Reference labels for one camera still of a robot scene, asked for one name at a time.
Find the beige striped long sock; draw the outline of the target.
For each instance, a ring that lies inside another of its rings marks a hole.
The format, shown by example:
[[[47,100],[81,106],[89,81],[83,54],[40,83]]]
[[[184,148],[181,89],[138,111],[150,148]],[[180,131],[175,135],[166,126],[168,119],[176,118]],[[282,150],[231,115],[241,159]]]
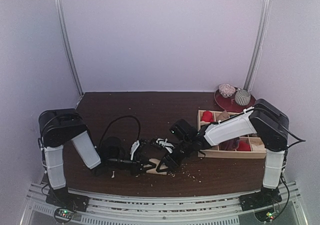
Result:
[[[161,164],[160,165],[160,160],[159,159],[156,159],[156,158],[150,158],[149,159],[149,162],[155,164],[155,167],[154,168],[151,168],[151,165],[150,164],[147,164],[145,166],[145,168],[150,168],[146,171],[147,174],[152,174],[152,175],[167,175],[167,171],[161,171],[159,172],[158,170],[165,170],[167,169],[168,167],[165,165],[165,164]]]

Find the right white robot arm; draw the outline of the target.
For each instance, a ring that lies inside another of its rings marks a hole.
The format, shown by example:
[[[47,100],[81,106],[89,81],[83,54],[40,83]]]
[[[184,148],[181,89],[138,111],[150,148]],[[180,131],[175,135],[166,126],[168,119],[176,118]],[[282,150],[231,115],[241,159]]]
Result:
[[[264,189],[257,193],[256,201],[259,205],[266,206],[276,197],[275,189],[279,186],[285,152],[288,149],[289,125],[288,116],[262,98],[241,113],[205,124],[200,129],[180,119],[170,128],[180,143],[162,157],[159,165],[172,171],[193,152],[208,150],[223,142],[256,134],[266,149],[262,180]]]

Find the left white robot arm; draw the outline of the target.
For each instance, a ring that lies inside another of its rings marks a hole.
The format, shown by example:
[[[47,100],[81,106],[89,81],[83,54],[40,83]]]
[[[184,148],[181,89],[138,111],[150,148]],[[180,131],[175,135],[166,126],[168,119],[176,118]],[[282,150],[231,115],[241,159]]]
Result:
[[[72,203],[67,188],[64,168],[65,146],[72,145],[84,165],[91,171],[114,167],[139,175],[155,170],[159,162],[140,153],[145,141],[137,138],[125,152],[118,137],[103,136],[94,145],[91,132],[84,119],[74,108],[46,110],[38,117],[38,146],[42,152],[43,166],[53,190],[52,198],[61,207]]]

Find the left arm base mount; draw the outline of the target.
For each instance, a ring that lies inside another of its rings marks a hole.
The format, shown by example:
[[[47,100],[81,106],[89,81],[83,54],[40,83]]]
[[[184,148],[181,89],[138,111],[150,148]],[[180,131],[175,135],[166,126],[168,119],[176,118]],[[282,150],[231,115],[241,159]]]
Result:
[[[66,200],[48,194],[45,201],[57,207],[54,209],[53,218],[58,224],[65,225],[79,215],[79,212],[87,211],[89,200],[88,196],[69,193]]]

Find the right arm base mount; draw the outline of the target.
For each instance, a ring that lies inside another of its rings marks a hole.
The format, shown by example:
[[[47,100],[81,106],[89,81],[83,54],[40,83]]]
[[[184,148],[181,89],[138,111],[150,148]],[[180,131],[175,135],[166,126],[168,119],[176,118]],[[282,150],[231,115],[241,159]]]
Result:
[[[276,218],[280,211],[282,197],[279,192],[265,193],[262,191],[241,195],[239,203],[242,211],[253,210],[255,218],[259,222],[269,223]]]

